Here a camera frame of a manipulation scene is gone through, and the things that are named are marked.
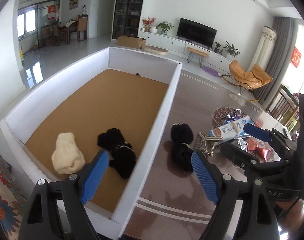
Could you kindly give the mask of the red candy wrapper pack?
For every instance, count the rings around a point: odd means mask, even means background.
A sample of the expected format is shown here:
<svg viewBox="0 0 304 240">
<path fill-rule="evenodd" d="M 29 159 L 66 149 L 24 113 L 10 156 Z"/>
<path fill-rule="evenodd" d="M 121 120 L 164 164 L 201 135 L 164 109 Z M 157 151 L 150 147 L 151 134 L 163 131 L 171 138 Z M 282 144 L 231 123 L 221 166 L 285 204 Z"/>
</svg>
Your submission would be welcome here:
<svg viewBox="0 0 304 240">
<path fill-rule="evenodd" d="M 261 141 L 255 137 L 249 137 L 247 140 L 247 152 L 257 157 L 260 163 L 273 162 L 273 149 L 268 142 Z"/>
</svg>

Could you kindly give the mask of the black velvet pouch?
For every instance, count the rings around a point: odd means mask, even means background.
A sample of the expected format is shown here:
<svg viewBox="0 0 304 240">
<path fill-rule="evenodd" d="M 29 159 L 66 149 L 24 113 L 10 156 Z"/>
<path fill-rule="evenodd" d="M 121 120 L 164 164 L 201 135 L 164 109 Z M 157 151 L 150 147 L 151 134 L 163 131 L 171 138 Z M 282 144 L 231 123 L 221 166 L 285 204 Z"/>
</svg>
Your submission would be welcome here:
<svg viewBox="0 0 304 240">
<path fill-rule="evenodd" d="M 125 141 L 120 129 L 111 128 L 101 133 L 97 145 L 110 152 L 109 166 L 114 168 L 123 179 L 128 179 L 136 165 L 136 155 L 131 144 Z"/>
<path fill-rule="evenodd" d="M 194 134 L 187 124 L 173 124 L 171 127 L 171 159 L 173 163 L 185 172 L 193 172 L 191 156 L 193 150 L 190 144 L 194 140 Z"/>
</svg>

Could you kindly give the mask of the blue white medicine box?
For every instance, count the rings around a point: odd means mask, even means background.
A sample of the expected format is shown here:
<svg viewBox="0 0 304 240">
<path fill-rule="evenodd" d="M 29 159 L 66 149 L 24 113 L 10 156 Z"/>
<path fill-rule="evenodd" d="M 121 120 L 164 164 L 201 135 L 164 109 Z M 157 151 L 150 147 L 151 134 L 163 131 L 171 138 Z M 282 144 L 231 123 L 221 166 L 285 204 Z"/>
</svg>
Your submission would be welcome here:
<svg viewBox="0 0 304 240">
<path fill-rule="evenodd" d="M 253 123 L 253 120 L 246 115 L 236 121 L 211 129 L 208 132 L 208 135 L 212 137 L 221 137 L 223 141 L 229 141 L 247 135 L 243 130 L 244 125 Z"/>
</svg>

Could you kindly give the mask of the white cardboard sorting box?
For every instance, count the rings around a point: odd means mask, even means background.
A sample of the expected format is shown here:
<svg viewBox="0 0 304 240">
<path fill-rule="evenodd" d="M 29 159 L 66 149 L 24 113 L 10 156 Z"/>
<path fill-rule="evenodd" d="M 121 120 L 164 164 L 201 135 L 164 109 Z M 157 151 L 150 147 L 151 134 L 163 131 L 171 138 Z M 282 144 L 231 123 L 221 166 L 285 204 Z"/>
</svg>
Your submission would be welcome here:
<svg viewBox="0 0 304 240">
<path fill-rule="evenodd" d="M 86 161 L 97 138 L 118 128 L 137 156 L 127 180 L 108 168 L 85 209 L 95 230 L 123 234 L 158 150 L 182 64 L 138 50 L 110 47 L 64 68 L 33 89 L 0 122 L 21 168 L 36 183 L 54 181 L 51 155 L 60 133 L 71 132 Z"/>
</svg>

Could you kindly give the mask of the gold rhinestone hair clip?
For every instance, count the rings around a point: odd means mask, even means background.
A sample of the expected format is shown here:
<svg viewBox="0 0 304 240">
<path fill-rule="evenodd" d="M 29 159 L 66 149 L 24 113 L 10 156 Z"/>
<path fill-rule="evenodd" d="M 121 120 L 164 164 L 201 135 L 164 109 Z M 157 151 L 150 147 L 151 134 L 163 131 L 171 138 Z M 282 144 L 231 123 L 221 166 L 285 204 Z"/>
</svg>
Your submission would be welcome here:
<svg viewBox="0 0 304 240">
<path fill-rule="evenodd" d="M 212 137 L 199 132 L 194 144 L 194 150 L 201 151 L 203 155 L 212 157 L 214 155 L 215 146 L 223 142 L 222 137 Z"/>
</svg>

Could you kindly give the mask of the orange lounge chair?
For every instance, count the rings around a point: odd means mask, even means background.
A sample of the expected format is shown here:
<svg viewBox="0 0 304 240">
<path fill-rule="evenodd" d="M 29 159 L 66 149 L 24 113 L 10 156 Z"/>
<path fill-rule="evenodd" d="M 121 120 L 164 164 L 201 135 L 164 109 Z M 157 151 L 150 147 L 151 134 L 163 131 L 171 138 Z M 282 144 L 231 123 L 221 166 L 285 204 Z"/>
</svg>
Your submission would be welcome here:
<svg viewBox="0 0 304 240">
<path fill-rule="evenodd" d="M 264 87 L 273 81 L 273 78 L 258 64 L 254 64 L 250 71 L 245 71 L 237 60 L 233 60 L 229 64 L 229 73 L 221 74 L 220 77 L 230 85 L 238 87 L 240 95 L 245 91 L 253 91 Z"/>
</svg>

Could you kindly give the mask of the floral sofa cover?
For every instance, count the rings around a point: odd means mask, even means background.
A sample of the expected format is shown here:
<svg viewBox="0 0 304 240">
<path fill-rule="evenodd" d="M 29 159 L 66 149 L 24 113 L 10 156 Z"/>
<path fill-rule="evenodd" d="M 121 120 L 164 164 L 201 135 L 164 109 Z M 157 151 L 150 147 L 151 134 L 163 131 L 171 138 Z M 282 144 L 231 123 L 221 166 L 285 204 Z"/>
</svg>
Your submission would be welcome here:
<svg viewBox="0 0 304 240">
<path fill-rule="evenodd" d="M 27 200 L 11 176 L 12 166 L 0 154 L 0 239 L 18 239 Z"/>
</svg>

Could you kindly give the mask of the wooden bench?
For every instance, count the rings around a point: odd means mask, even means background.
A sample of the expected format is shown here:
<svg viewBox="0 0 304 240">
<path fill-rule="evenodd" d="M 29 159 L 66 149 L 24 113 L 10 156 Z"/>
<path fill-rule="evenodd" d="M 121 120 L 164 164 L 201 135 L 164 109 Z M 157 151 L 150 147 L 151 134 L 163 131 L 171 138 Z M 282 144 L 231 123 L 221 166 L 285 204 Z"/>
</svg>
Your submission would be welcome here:
<svg viewBox="0 0 304 240">
<path fill-rule="evenodd" d="M 200 67 L 203 66 L 203 63 L 204 63 L 205 59 L 209 59 L 209 54 L 206 53 L 206 52 L 203 52 L 203 51 L 197 50 L 195 48 L 191 48 L 191 47 L 188 47 L 187 50 L 189 52 L 189 55 L 188 55 L 188 58 L 187 58 L 187 62 L 188 63 L 191 62 L 192 57 L 194 55 L 198 55 L 199 56 L 199 63 L 198 64 L 200 65 Z"/>
</svg>

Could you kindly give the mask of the white tv cabinet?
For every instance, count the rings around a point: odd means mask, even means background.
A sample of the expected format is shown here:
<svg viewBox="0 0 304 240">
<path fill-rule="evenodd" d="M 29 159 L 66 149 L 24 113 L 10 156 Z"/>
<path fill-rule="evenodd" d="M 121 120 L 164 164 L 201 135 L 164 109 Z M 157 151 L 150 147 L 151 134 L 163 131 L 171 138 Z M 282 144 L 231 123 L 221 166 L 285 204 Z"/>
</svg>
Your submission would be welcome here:
<svg viewBox="0 0 304 240">
<path fill-rule="evenodd" d="M 200 62 L 202 59 L 202 64 L 219 68 L 224 72 L 229 72 L 229 64 L 231 63 L 231 60 L 209 49 L 203 48 L 202 46 L 198 46 L 187 41 L 182 41 L 168 35 L 153 34 L 143 31 L 139 31 L 137 37 L 144 38 L 147 45 L 168 50 L 170 54 L 184 57 L 186 60 L 189 56 L 191 56 L 192 61 L 195 62 Z M 196 53 L 192 55 L 188 48 L 201 51 L 202 53 L 207 54 L 209 57 L 201 56 Z"/>
</svg>

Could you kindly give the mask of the black flat television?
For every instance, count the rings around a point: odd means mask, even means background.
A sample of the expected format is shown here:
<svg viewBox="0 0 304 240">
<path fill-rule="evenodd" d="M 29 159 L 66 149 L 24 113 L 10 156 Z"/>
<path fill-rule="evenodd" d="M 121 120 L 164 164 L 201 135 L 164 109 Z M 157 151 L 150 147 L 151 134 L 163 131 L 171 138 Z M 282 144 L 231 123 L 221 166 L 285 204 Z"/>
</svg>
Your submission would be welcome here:
<svg viewBox="0 0 304 240">
<path fill-rule="evenodd" d="M 216 33 L 216 29 L 181 18 L 178 25 L 177 37 L 212 47 Z"/>
</svg>

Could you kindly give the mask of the oval cat scratcher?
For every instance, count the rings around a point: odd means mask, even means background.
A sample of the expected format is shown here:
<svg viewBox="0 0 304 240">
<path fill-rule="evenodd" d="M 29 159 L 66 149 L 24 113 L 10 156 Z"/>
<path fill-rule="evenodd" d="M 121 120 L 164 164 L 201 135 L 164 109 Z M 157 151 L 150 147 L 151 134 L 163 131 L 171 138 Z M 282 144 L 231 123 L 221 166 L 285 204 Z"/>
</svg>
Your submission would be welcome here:
<svg viewBox="0 0 304 240">
<path fill-rule="evenodd" d="M 169 54 L 169 52 L 166 49 L 162 49 L 162 48 L 155 47 L 155 46 L 149 46 L 149 45 L 142 46 L 141 50 L 148 52 L 148 53 L 153 53 L 153 54 L 162 55 L 162 56 Z"/>
</svg>

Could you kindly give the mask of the brown cardboard box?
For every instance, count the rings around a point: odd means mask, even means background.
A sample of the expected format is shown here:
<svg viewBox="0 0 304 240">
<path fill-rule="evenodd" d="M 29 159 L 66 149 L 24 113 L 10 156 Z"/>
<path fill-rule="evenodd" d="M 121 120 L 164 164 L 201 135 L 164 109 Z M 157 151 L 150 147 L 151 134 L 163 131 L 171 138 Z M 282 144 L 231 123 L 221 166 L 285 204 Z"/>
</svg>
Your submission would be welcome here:
<svg viewBox="0 0 304 240">
<path fill-rule="evenodd" d="M 117 39 L 117 45 L 123 47 L 141 49 L 142 46 L 146 45 L 146 39 L 140 37 L 120 36 Z"/>
</svg>

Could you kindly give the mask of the dining table with chairs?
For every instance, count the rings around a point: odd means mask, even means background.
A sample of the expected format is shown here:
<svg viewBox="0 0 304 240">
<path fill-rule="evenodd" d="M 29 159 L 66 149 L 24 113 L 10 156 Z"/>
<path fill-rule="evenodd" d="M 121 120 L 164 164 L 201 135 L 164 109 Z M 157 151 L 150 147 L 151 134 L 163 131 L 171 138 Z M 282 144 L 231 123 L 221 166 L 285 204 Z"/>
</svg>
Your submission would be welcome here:
<svg viewBox="0 0 304 240">
<path fill-rule="evenodd" d="M 77 34 L 77 41 L 87 40 L 88 15 L 79 15 L 74 20 L 69 20 L 65 24 L 59 24 L 58 21 L 51 25 L 45 25 L 41 28 L 41 37 L 39 43 L 43 46 L 49 41 L 53 41 L 54 46 L 59 46 L 61 42 L 70 44 L 71 34 Z"/>
</svg>

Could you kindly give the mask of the red flower vase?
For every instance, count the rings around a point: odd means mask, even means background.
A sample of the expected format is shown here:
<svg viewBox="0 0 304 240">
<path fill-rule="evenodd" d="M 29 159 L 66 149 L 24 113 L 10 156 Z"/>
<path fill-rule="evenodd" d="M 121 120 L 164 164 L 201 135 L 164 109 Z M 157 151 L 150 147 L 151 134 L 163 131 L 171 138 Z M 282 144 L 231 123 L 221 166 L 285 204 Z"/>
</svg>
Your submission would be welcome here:
<svg viewBox="0 0 304 240">
<path fill-rule="evenodd" d="M 156 19 L 154 17 L 149 17 L 149 16 L 147 18 L 142 19 L 145 32 L 149 32 L 149 29 L 151 28 L 151 26 L 155 22 L 155 20 Z"/>
</svg>

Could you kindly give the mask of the black display cabinet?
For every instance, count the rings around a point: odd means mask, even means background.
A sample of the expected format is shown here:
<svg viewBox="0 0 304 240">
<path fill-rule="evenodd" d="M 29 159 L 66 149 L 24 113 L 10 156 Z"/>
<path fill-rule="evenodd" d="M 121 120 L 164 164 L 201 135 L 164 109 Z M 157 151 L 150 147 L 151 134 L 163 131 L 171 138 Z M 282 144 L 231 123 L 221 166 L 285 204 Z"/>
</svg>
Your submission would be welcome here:
<svg viewBox="0 0 304 240">
<path fill-rule="evenodd" d="M 112 39 L 120 36 L 136 37 L 141 24 L 143 0 L 116 0 L 113 16 Z"/>
</svg>

